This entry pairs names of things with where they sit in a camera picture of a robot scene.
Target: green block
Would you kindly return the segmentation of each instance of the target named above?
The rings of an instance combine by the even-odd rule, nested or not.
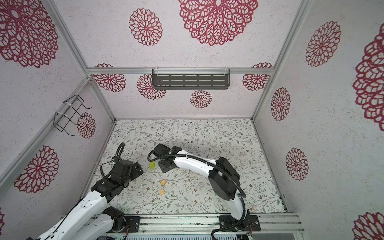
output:
[[[154,169],[155,166],[156,166],[156,162],[151,162],[151,163],[149,164],[149,168],[150,168],[150,169]]]

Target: red wire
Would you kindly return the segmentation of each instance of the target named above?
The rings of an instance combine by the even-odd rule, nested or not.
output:
[[[129,224],[127,224],[126,226],[127,226],[127,233],[125,234],[125,239],[127,239],[127,236],[128,236]]]
[[[253,225],[253,223],[249,223],[249,226],[251,227],[251,231],[250,231],[250,233],[252,233],[254,230],[255,230],[255,225]]]

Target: black cable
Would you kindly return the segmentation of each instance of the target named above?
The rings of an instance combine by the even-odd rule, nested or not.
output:
[[[149,158],[149,156],[150,156],[152,153],[154,153],[154,152],[155,152],[155,150],[152,150],[151,152],[149,152],[149,154],[148,154],[148,156],[147,156],[147,160],[148,160],[149,162],[154,162],[154,161],[157,160],[156,158],[155,158],[154,160]]]
[[[111,174],[112,174],[112,171],[114,170],[115,168],[115,165],[113,165],[112,169],[109,171],[109,173],[107,175],[104,175],[104,172],[103,172],[103,165],[104,164],[107,164],[107,163],[110,163],[112,161],[115,161],[115,162],[118,162],[120,160],[120,156],[121,156],[121,153],[123,152],[124,150],[124,146],[125,146],[125,143],[121,143],[118,147],[118,149],[116,150],[116,154],[115,156],[112,158],[112,160],[110,160],[109,162],[105,162],[103,164],[100,165],[100,173],[101,175],[103,176],[103,178],[108,178]]]
[[[225,228],[218,228],[218,229],[215,229],[211,232],[211,236],[212,236],[212,239],[213,240],[217,240],[214,236],[214,233],[216,232],[220,232],[220,231],[225,231],[225,230],[228,230],[228,229],[232,229],[234,227],[236,227],[237,225],[239,225],[242,221],[244,221],[245,219],[245,216],[247,215],[247,210],[245,209],[245,203],[244,203],[244,199],[240,196],[240,194],[238,195],[239,198],[240,198],[240,201],[241,201],[241,204],[243,205],[243,214],[241,216],[241,218],[233,225],[229,226],[229,227],[225,227]]]
[[[104,164],[107,164],[107,163],[110,163],[110,162],[112,162],[112,161],[113,161],[113,159],[110,160],[109,162],[105,162],[105,163],[103,163],[103,164],[100,165],[100,173],[101,173],[101,175],[103,176],[103,178],[106,178],[105,175],[104,175],[104,172],[103,172],[103,165],[104,165]]]
[[[224,169],[222,169],[221,167],[219,167],[218,165],[216,164],[213,164],[211,162],[208,162],[207,160],[203,159],[203,158],[200,158],[200,157],[197,157],[197,156],[194,156],[194,155],[188,155],[188,154],[165,154],[165,155],[162,155],[162,156],[159,156],[159,157],[156,157],[156,158],[153,158],[153,159],[150,159],[149,156],[151,155],[152,151],[149,153],[147,159],[148,161],[150,162],[153,162],[153,161],[156,161],[158,159],[163,159],[165,157],[186,157],[186,158],[192,158],[192,159],[195,159],[195,160],[198,160],[200,162],[203,162],[213,168],[215,168],[216,170],[218,170],[219,172],[221,172],[223,175],[225,175],[229,180],[231,180],[231,182],[235,185],[235,187],[237,188],[237,190],[239,190],[239,192],[241,193],[241,195],[243,196],[243,198],[246,198],[247,195],[245,194],[245,192],[242,190],[242,188],[235,182],[235,180],[232,178],[231,175],[229,175]]]
[[[57,230],[59,229],[60,225],[64,222],[64,220],[67,218],[67,216],[71,213],[71,211],[79,204],[79,202],[81,202],[81,200],[84,199],[84,197],[82,199],[80,199],[73,207],[72,209],[68,212],[67,215],[65,215],[65,217],[63,218],[63,220],[60,222],[60,224],[57,226],[57,228],[53,231],[52,234],[54,234],[55,232],[57,232]]]

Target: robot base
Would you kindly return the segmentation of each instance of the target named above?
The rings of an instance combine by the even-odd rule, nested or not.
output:
[[[230,215],[222,215],[222,216],[219,216],[218,218],[220,221],[220,228],[226,228],[226,227],[232,226],[236,222],[236,221],[234,221],[234,219]],[[256,215],[249,215],[246,218],[246,220],[243,221],[241,224],[237,225],[235,228],[224,230],[224,232],[229,232],[229,231],[232,231],[232,232],[237,232],[237,231],[250,232],[251,230],[256,231],[256,232],[261,230],[259,219]]]

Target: mounting plate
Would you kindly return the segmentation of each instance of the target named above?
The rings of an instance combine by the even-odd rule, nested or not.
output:
[[[226,227],[229,227],[235,223],[235,222],[233,222],[233,218],[230,215],[222,215],[222,216],[219,216],[218,218],[219,218],[219,222],[220,222],[220,228],[226,228]],[[237,232],[238,230],[250,232],[251,226],[252,226],[253,232],[258,232],[261,230],[259,219],[256,215],[249,215],[248,218],[243,222],[243,225],[245,227],[241,227],[239,225],[239,226],[237,226],[237,229],[232,228],[232,229],[224,230],[223,232],[230,232],[230,231]]]
[[[134,216],[134,217],[124,216],[124,219],[125,219],[125,223],[124,224],[128,224],[129,225],[129,231],[128,232],[137,232],[139,230],[141,217],[137,217],[137,216]],[[124,226],[124,228],[120,232],[127,232],[127,227]]]

